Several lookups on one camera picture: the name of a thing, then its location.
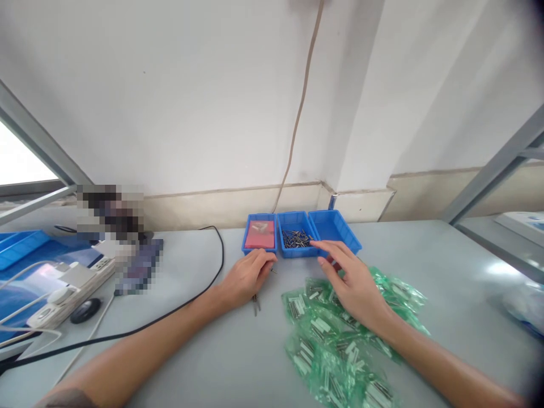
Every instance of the white wall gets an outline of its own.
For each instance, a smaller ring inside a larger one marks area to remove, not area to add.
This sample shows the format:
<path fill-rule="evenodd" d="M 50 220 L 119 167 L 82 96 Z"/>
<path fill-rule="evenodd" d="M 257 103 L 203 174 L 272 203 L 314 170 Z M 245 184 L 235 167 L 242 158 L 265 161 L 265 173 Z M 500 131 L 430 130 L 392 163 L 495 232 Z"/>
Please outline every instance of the white wall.
<path fill-rule="evenodd" d="M 486 164 L 544 103 L 542 37 L 519 0 L 387 0 L 337 190 Z"/>
<path fill-rule="evenodd" d="M 287 182 L 321 178 L 358 3 L 327 2 Z M 149 195 L 278 184 L 317 5 L 4 1 L 0 78 L 95 183 Z"/>
<path fill-rule="evenodd" d="M 0 78 L 96 183 L 274 185 L 317 4 L 6 0 Z M 483 165 L 544 102 L 520 4 L 327 1 L 287 182 Z"/>

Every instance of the beige cable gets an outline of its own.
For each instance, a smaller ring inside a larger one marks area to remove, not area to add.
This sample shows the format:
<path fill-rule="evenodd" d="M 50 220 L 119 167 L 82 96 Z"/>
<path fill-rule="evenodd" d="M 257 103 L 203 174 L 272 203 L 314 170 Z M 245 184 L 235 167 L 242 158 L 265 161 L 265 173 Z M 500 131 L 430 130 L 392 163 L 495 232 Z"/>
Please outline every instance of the beige cable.
<path fill-rule="evenodd" d="M 312 41 L 310 42 L 310 50 L 308 51 L 308 59 L 306 60 L 306 73 L 304 74 L 304 87 L 302 88 L 302 97 L 300 98 L 299 111 L 296 114 L 295 128 L 293 130 L 293 138 L 291 139 L 291 150 L 289 151 L 289 161 L 287 162 L 287 168 L 285 174 L 283 175 L 282 184 L 279 187 L 278 196 L 276 197 L 276 203 L 272 212 L 276 212 L 276 207 L 278 207 L 279 197 L 282 195 L 283 186 L 285 185 L 285 180 L 289 169 L 291 168 L 291 160 L 293 158 L 293 148 L 295 147 L 295 137 L 296 129 L 299 127 L 300 114 L 302 113 L 302 107 L 304 106 L 304 99 L 306 98 L 306 88 L 308 87 L 308 75 L 310 73 L 310 63 L 312 62 L 313 46 L 316 44 L 317 31 L 319 30 L 319 23 L 321 22 L 321 14 L 323 14 L 323 5 L 325 0 L 319 1 L 319 9 L 317 10 L 316 26 L 313 29 Z"/>

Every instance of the computer mouse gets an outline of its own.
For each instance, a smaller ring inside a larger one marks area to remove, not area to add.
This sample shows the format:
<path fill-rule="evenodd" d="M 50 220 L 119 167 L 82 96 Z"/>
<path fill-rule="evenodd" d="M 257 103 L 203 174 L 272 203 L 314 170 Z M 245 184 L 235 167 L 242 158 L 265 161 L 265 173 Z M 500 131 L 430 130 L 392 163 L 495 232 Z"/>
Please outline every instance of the computer mouse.
<path fill-rule="evenodd" d="M 102 301 L 97 297 L 86 300 L 76 310 L 72 312 L 72 314 L 70 315 L 70 321 L 73 324 L 80 324 L 89 320 L 96 314 L 96 312 L 98 312 L 98 309 L 100 309 L 101 305 Z"/>

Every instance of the white cable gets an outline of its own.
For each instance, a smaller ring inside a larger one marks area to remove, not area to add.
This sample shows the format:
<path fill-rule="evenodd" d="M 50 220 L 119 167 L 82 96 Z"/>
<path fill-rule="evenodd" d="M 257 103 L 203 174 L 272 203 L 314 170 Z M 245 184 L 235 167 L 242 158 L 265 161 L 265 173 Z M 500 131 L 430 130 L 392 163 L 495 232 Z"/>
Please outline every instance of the white cable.
<path fill-rule="evenodd" d="M 0 290 L 4 289 L 6 286 L 8 286 L 11 282 L 13 282 L 15 279 L 17 279 L 18 277 L 20 277 L 22 274 L 28 272 L 29 270 L 31 270 L 33 267 L 35 266 L 38 266 L 38 265 L 41 265 L 41 264 L 52 264 L 53 266 L 54 265 L 57 265 L 58 262 L 55 262 L 55 261 L 39 261 L 39 262 L 36 262 L 36 263 L 33 263 L 32 265 L 30 266 L 27 266 L 25 269 L 23 269 L 21 272 L 18 272 L 16 273 L 15 275 L 13 275 L 10 279 L 8 279 L 7 281 L 5 281 L 4 283 L 2 283 L 0 285 Z"/>
<path fill-rule="evenodd" d="M 12 314 L 10 314 L 9 316 L 7 317 L 4 317 L 2 320 L 0 320 L 0 325 L 3 325 L 5 322 L 7 322 L 9 319 L 11 319 L 12 317 L 15 317 L 17 316 L 20 312 L 24 312 L 26 309 L 28 309 L 30 306 L 34 306 L 36 303 L 38 303 L 39 301 L 42 301 L 44 300 L 45 298 L 47 298 L 49 295 L 51 294 L 51 292 L 49 293 L 46 293 L 45 295 L 41 295 L 40 297 L 38 297 L 37 299 L 31 301 L 30 303 L 27 303 L 25 306 L 21 307 L 18 311 L 15 311 L 13 312 Z"/>
<path fill-rule="evenodd" d="M 21 334 L 17 337 L 12 337 L 10 338 L 9 340 L 6 340 L 2 343 L 0 343 L 0 349 L 5 347 L 5 346 L 9 346 L 10 344 L 12 343 L 17 343 L 19 340 L 23 340 L 23 339 L 26 339 L 28 336 L 30 336 L 32 333 L 25 333 L 25 334 Z"/>
<path fill-rule="evenodd" d="M 108 311 L 109 309 L 109 306 L 112 304 L 113 302 L 113 298 L 115 298 L 114 295 L 112 295 L 112 298 L 109 300 L 108 304 L 106 305 L 104 311 L 102 312 L 102 314 L 100 315 L 100 318 L 98 319 L 98 322 L 96 322 L 96 325 L 95 327 L 92 329 L 92 332 L 91 334 L 89 335 L 89 337 L 87 338 L 87 340 L 90 340 L 92 339 L 92 337 L 95 335 L 96 331 L 98 330 L 98 326 L 100 326 L 100 323 L 102 322 L 102 319 L 104 318 L 104 315 L 106 314 L 106 312 Z M 53 384 L 53 386 L 57 385 L 58 383 L 61 382 L 61 380 L 64 378 L 64 376 L 66 375 L 66 373 L 68 372 L 68 370 L 70 368 L 72 368 L 72 366 L 74 365 L 74 363 L 76 362 L 76 360 L 79 358 L 80 354 L 83 352 L 83 350 L 85 349 L 85 347 L 81 347 L 79 349 L 79 351 L 77 352 L 77 354 L 74 356 L 74 358 L 72 358 L 72 360 L 68 363 L 68 365 L 66 366 L 66 368 L 64 369 L 64 371 L 61 373 L 61 375 L 59 375 L 57 381 L 55 381 L 55 384 Z"/>
<path fill-rule="evenodd" d="M 33 351 L 29 355 L 25 357 L 33 356 L 34 354 L 38 353 L 39 351 L 43 350 L 44 348 L 52 345 L 55 341 L 59 340 L 62 337 L 62 333 L 57 330 L 49 330 L 49 329 L 33 329 L 33 328 L 10 328 L 6 326 L 0 326 L 0 332 L 39 332 L 39 333 L 51 333 L 56 335 L 56 337 L 51 340 L 49 343 L 47 343 L 45 346 L 38 348 L 38 350 Z"/>

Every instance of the finger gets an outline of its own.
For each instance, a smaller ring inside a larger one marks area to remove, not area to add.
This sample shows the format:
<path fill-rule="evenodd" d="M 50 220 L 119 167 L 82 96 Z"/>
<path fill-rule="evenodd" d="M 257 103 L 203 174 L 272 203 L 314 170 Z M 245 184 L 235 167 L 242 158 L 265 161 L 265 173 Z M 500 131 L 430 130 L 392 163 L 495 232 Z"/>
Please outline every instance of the finger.
<path fill-rule="evenodd" d="M 325 241 L 310 241 L 310 244 L 316 248 L 328 252 L 332 256 L 332 258 L 340 265 L 347 265 L 350 261 L 350 258 L 346 254 L 344 254 L 344 252 L 340 250 L 340 248 L 338 248 L 336 245 L 329 244 Z"/>
<path fill-rule="evenodd" d="M 325 240 L 323 242 L 326 242 L 327 244 L 334 245 L 334 246 L 340 248 L 340 250 L 344 254 L 348 255 L 350 258 L 352 258 L 352 259 L 355 258 L 355 254 L 351 251 L 351 249 L 349 249 L 347 247 L 347 245 L 344 242 L 342 242 L 342 241 L 328 241 L 328 240 Z"/>
<path fill-rule="evenodd" d="M 327 278 L 329 278 L 330 283 L 333 285 L 336 293 L 338 293 L 338 290 L 343 289 L 346 284 L 342 280 L 342 278 L 338 276 L 338 272 L 336 272 L 334 266 L 332 266 L 330 262 L 323 257 L 317 257 L 317 262 L 321 266 L 321 269 L 323 269 L 323 272 L 325 273 Z"/>
<path fill-rule="evenodd" d="M 257 258 L 257 256 L 261 253 L 261 252 L 264 252 L 264 249 L 262 248 L 259 248 L 259 249 L 254 249 L 252 250 L 250 253 L 248 253 L 245 258 L 247 260 L 251 260 L 251 262 L 253 263 L 253 261 L 255 260 L 255 258 Z"/>
<path fill-rule="evenodd" d="M 270 275 L 270 271 L 272 270 L 273 265 L 274 265 L 274 261 L 267 261 L 267 263 L 265 263 L 264 266 L 261 268 L 261 271 L 259 272 L 259 276 L 257 277 L 257 282 L 256 282 L 257 292 L 261 290 L 262 284 L 265 283 L 265 280 Z"/>
<path fill-rule="evenodd" d="M 263 250 L 262 252 L 259 252 L 257 257 L 253 260 L 252 266 L 256 267 L 257 270 L 261 270 L 268 261 L 278 262 L 278 259 L 273 252 L 266 252 Z"/>
<path fill-rule="evenodd" d="M 340 269 L 342 269 L 342 267 L 340 266 L 340 264 L 338 262 L 336 262 L 334 260 L 334 258 L 331 256 L 331 255 L 327 255 L 327 261 L 330 262 L 330 264 L 332 266 L 334 266 L 334 268 L 336 269 L 336 272 L 338 272 Z"/>

